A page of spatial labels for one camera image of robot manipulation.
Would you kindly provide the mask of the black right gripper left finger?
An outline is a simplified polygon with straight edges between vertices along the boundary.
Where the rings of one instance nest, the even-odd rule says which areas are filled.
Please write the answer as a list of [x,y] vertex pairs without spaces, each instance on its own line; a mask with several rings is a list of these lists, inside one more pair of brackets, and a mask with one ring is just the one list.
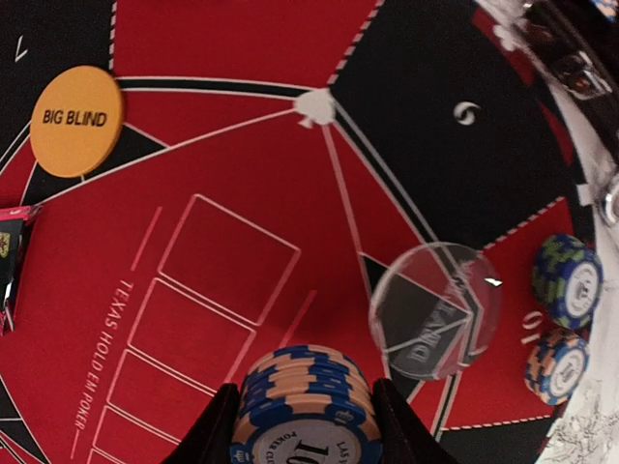
[[233,427],[240,406],[239,388],[223,384],[163,464],[229,464]]

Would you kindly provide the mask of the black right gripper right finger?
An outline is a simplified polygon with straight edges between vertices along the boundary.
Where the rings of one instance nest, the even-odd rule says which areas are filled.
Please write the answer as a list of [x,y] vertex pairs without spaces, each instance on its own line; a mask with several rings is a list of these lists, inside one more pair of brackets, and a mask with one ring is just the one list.
[[382,435],[383,463],[457,464],[436,442],[390,379],[380,378],[373,383],[371,400]]

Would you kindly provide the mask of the clear acrylic dealer button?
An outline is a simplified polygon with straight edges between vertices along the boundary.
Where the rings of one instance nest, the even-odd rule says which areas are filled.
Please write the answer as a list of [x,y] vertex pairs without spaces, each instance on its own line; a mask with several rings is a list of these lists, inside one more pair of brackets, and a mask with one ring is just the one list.
[[469,246],[434,242],[404,252],[377,280],[368,312],[389,371],[434,381],[474,363],[498,328],[502,284]]

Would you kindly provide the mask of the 50 chips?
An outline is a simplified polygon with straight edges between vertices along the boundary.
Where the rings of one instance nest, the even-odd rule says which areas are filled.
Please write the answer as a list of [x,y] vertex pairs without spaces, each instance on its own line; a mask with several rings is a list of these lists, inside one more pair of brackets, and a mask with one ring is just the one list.
[[536,300],[557,325],[575,331],[591,322],[604,271],[598,254],[580,239],[549,236],[536,253],[531,277]]

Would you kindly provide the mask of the black triangular all-in marker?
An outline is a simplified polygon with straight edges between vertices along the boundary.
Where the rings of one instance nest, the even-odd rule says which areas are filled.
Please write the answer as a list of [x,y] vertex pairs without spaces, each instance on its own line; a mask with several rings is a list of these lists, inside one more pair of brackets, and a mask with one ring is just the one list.
[[15,329],[15,308],[25,255],[41,205],[1,209],[1,335]]

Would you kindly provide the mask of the orange big blind button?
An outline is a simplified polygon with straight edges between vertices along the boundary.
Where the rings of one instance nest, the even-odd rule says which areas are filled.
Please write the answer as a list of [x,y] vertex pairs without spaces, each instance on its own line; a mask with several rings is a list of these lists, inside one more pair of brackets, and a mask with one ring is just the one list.
[[109,72],[94,66],[61,72],[43,89],[32,112],[35,160],[55,177],[84,176],[109,157],[124,120],[124,98]]

